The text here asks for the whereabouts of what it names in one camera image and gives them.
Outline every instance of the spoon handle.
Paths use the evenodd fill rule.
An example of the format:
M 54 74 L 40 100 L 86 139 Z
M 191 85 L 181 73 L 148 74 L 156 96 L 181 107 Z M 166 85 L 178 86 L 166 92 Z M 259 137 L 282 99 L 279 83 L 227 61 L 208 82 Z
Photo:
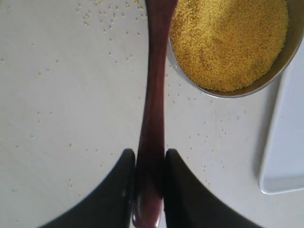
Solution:
M 146 100 L 135 170 L 133 224 L 156 228 L 162 211 L 164 74 L 171 18 L 177 0 L 146 0 L 149 60 Z

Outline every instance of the table surface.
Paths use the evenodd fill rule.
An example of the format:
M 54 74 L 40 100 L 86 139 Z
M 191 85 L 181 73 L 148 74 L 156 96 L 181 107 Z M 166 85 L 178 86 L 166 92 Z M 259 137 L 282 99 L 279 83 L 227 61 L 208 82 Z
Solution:
M 89 194 L 124 148 L 136 151 L 147 17 L 143 0 L 0 2 L 0 227 L 34 228 Z M 257 183 L 278 83 L 216 99 L 167 63 L 165 145 L 242 215 L 299 228 L 304 191 L 267 196 Z

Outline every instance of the black object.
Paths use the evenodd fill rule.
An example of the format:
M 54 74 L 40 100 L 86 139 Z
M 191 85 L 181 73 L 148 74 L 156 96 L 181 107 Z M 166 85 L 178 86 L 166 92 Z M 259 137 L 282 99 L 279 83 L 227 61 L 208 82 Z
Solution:
M 105 180 L 74 208 L 41 228 L 128 228 L 135 155 L 124 150 Z M 167 228 L 258 228 L 217 199 L 193 175 L 176 150 L 165 157 Z

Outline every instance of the yellow millet grain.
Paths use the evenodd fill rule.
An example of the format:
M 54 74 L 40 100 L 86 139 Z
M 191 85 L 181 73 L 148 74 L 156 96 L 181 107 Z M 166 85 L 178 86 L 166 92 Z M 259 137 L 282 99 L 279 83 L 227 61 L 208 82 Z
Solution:
M 284 46 L 288 21 L 285 0 L 179 0 L 170 39 L 194 83 L 234 91 L 271 68 Z

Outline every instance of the white plate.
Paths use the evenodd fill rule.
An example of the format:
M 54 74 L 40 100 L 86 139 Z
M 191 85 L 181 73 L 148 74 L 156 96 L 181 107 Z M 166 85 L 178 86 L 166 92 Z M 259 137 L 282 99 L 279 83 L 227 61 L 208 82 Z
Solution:
M 304 189 L 304 42 L 281 81 L 259 186 L 265 194 Z

